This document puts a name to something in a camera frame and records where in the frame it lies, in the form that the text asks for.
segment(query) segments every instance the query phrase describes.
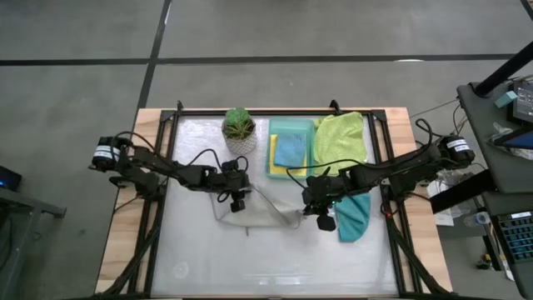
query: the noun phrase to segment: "blue cloth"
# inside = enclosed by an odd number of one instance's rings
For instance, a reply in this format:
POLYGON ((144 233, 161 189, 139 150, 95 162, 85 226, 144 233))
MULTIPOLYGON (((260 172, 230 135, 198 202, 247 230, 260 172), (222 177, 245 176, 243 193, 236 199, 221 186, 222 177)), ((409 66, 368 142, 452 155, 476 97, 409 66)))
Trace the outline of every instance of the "blue cloth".
POLYGON ((274 164, 281 167, 301 167, 306 157, 305 134, 278 134, 274 164))
POLYGON ((339 240, 353 243, 362 237, 370 220, 370 195, 344 197, 335 203, 339 240))

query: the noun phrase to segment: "teal cloth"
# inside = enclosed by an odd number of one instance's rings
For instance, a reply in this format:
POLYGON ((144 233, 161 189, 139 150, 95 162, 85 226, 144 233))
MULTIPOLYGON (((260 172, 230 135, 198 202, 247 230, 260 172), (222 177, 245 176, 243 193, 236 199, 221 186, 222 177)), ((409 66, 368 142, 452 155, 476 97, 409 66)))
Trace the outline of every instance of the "teal cloth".
MULTIPOLYGON (((316 134, 313 156, 316 164, 324 164, 340 159, 366 160, 363 142, 363 116, 350 112, 341 116, 327 116, 315 121, 316 134)), ((336 176, 339 169, 354 165, 353 162, 339 162, 331 167, 329 175, 336 176)), ((315 174, 322 174, 327 167, 315 168, 315 174)))
POLYGON ((363 236, 370 221, 370 195, 344 197, 335 203, 339 241, 353 243, 363 236))
POLYGON ((281 167, 301 167, 306 157, 305 134, 278 134, 274 164, 281 167))

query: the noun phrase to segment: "concrete floor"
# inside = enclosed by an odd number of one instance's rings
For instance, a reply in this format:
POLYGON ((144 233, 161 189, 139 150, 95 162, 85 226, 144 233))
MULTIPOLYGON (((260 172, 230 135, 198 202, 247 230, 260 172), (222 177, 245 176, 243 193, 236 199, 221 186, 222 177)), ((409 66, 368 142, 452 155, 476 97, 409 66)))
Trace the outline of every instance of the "concrete floor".
MULTIPOLYGON (((0 0, 0 59, 148 58, 162 4, 0 0)), ((531 29, 518 0, 174 0, 160 57, 514 53, 533 38, 531 29)), ((173 108, 180 99, 190 108, 323 107, 335 98, 342 106, 407 107, 412 115, 452 100, 457 85, 502 63, 158 66, 147 106, 173 108)), ((0 165, 23 174, 24 194, 68 207, 62 221, 43 220, 21 299, 92 294, 117 191, 87 165, 98 137, 131 128, 145 71, 0 67, 0 165)), ((521 73, 533 73, 533 65, 521 73)), ((417 117, 448 133, 455 106, 417 117)), ((483 163, 468 126, 463 134, 483 163)), ((472 267, 480 238, 442 245, 456 292, 520 298, 502 273, 472 267)))

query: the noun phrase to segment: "white plant pot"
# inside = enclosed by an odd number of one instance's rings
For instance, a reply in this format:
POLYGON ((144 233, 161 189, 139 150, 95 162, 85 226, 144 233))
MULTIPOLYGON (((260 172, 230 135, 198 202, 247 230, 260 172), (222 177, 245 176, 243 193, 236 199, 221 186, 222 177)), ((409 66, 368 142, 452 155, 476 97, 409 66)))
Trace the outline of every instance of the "white plant pot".
POLYGON ((236 138, 226 137, 226 134, 224 134, 224 127, 226 126, 226 121, 222 123, 222 136, 224 137, 224 140, 226 141, 227 148, 230 149, 232 153, 235 153, 237 155, 244 155, 256 148, 256 144, 257 144, 256 123, 253 122, 253 125, 254 126, 253 126, 252 133, 250 133, 249 136, 247 136, 245 139, 236 139, 236 138))

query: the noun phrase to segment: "yellow-green towel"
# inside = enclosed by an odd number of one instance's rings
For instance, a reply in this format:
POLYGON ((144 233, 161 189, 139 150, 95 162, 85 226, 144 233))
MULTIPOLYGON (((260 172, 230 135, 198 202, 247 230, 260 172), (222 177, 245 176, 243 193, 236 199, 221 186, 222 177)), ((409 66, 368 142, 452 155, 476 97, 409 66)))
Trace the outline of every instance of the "yellow-green towel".
MULTIPOLYGON (((315 121, 316 134, 313 154, 316 164, 333 162, 339 159, 366 160, 363 142, 363 116, 350 112, 341 116, 327 116, 315 121)), ((328 175, 338 175, 339 169, 354 165, 353 162, 332 164, 328 175)), ((327 167, 317 167, 315 174, 322 174, 327 167)))

